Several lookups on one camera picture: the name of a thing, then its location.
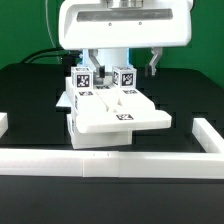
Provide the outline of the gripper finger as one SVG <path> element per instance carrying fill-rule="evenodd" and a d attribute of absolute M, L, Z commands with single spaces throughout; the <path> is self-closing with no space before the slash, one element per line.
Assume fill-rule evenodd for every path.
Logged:
<path fill-rule="evenodd" d="M 98 78 L 104 78 L 105 74 L 106 74 L 105 67 L 101 66 L 99 61 L 97 60 L 98 50 L 97 49 L 89 49 L 88 53 L 89 53 L 89 59 L 91 60 L 92 64 L 95 67 L 95 75 Z"/>
<path fill-rule="evenodd" d="M 153 47 L 151 53 L 152 58 L 147 66 L 147 75 L 154 76 L 156 74 L 156 66 L 163 55 L 163 48 Z"/>

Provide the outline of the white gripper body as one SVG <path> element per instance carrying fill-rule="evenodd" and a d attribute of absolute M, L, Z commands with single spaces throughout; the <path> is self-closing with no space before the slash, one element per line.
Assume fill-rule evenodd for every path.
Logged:
<path fill-rule="evenodd" d="M 59 43 L 67 50 L 185 46 L 194 0 L 65 0 Z"/>

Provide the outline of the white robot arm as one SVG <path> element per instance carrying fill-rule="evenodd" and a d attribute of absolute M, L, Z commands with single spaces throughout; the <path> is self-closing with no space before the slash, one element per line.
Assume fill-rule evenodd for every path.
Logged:
<path fill-rule="evenodd" d="M 156 68 L 163 49 L 187 45 L 194 0 L 65 0 L 59 11 L 59 43 L 81 50 L 94 70 L 130 64 L 128 51 L 149 48 Z"/>

